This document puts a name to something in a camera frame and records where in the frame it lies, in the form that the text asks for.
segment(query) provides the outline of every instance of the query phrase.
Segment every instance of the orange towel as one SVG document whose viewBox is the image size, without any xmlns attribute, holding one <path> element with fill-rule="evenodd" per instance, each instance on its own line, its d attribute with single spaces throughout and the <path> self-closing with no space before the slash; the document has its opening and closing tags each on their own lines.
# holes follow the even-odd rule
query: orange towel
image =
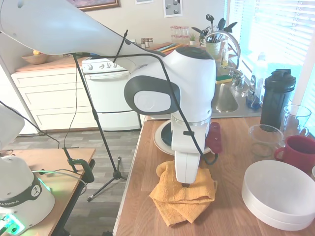
<svg viewBox="0 0 315 236">
<path fill-rule="evenodd" d="M 215 200 L 217 182 L 208 169 L 198 169 L 196 181 L 189 188 L 176 180 L 175 161 L 157 167 L 159 183 L 150 197 L 153 199 L 167 226 L 194 220 Z"/>
</svg>

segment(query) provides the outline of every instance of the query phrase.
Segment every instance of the window blind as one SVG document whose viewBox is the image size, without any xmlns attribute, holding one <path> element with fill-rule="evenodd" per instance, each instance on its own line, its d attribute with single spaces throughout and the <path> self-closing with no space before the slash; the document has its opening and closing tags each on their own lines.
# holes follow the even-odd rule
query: window blind
<svg viewBox="0 0 315 236">
<path fill-rule="evenodd" d="M 249 67 L 264 52 L 268 75 L 289 68 L 299 79 L 315 29 L 315 0 L 230 0 L 229 17 L 238 22 L 233 35 Z"/>
<path fill-rule="evenodd" d="M 307 107 L 312 112 L 306 126 L 311 134 L 315 136 L 315 66 L 313 67 L 301 105 Z"/>
</svg>

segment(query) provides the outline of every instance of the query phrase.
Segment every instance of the sponge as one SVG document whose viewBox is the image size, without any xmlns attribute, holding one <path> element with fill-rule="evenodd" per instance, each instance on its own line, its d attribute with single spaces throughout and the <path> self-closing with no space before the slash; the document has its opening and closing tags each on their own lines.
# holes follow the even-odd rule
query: sponge
<svg viewBox="0 0 315 236">
<path fill-rule="evenodd" d="M 231 82 L 233 78 L 229 75 L 221 75 L 216 77 L 216 84 Z"/>
</svg>

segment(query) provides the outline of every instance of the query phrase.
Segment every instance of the red mug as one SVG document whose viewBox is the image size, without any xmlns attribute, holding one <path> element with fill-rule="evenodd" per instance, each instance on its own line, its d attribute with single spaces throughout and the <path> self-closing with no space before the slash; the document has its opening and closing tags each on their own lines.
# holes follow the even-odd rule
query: red mug
<svg viewBox="0 0 315 236">
<path fill-rule="evenodd" d="M 282 159 L 277 157 L 281 151 Z M 290 136 L 285 140 L 285 147 L 275 151 L 274 157 L 301 171 L 310 172 L 315 166 L 315 140 L 302 135 Z"/>
</svg>

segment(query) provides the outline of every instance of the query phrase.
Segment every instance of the tripod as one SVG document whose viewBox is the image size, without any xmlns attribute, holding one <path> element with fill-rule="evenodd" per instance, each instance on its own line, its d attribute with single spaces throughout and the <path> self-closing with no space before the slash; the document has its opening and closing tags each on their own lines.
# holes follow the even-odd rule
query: tripod
<svg viewBox="0 0 315 236">
<path fill-rule="evenodd" d="M 104 188 L 106 188 L 106 187 L 107 187 L 111 182 L 113 182 L 114 180 L 116 180 L 116 179 L 121 179 L 121 178 L 124 179 L 124 180 L 127 180 L 127 178 L 124 177 L 124 176 L 122 176 L 122 173 L 119 171 L 120 162 L 121 162 L 121 160 L 122 160 L 120 157 L 118 157 L 117 168 L 116 168 L 116 166 L 115 166 L 115 163 L 114 163 L 112 154 L 111 154 L 111 152 L 110 152 L 110 149 L 109 149 L 109 147 L 108 147 L 107 141 L 106 141 L 106 139 L 105 139 L 105 135 L 104 135 L 102 126 L 101 126 L 100 123 L 99 123 L 99 119 L 98 119 L 97 112 L 96 112 L 96 110 L 95 110 L 95 108 L 94 108 L 94 105 L 93 105 L 93 102 L 92 102 L 92 98 L 91 98 L 91 96 L 90 96 L 88 87 L 87 87 L 87 85 L 86 85 L 85 79 L 84 79 L 84 77 L 83 77 L 82 71 L 81 71 L 81 69 L 80 69 L 80 65 L 79 65 L 79 63 L 78 63 L 78 60 L 77 60 L 77 57 L 76 57 L 75 54 L 73 54 L 73 58 L 74 58 L 76 67 L 77 67 L 77 69 L 78 69 L 78 71 L 79 71 L 79 74 L 80 74 L 80 77 L 81 77 L 81 80 L 82 80 L 82 84 L 83 84 L 84 90 L 85 90 L 85 92 L 86 92 L 86 94 L 87 94 L 87 96 L 88 96 L 88 99 L 89 99 L 89 102 L 90 102 L 90 105 L 91 105 L 91 108 L 92 108 L 92 113 L 93 113 L 94 119 L 95 119 L 95 121 L 96 121 L 96 123 L 97 123 L 98 129 L 99 129 L 99 131 L 100 131 L 100 134 L 101 134 L 101 136 L 102 136 L 103 142 L 104 142 L 104 144 L 105 144 L 105 147 L 106 147 L 106 150 L 107 150 L 107 153 L 108 153 L 110 162 L 112 163 L 112 166 L 113 166 L 113 169 L 114 169 L 113 178 L 112 178 L 110 181 L 108 181 L 106 184 L 104 184 L 104 185 L 103 185 L 99 190 L 97 190 L 93 195 L 91 195 L 91 196 L 89 196 L 89 197 L 87 198 L 87 201 L 90 202 L 90 201 L 92 201 L 92 200 L 95 198 L 95 196 L 96 196 L 99 192 L 101 192 Z"/>
</svg>

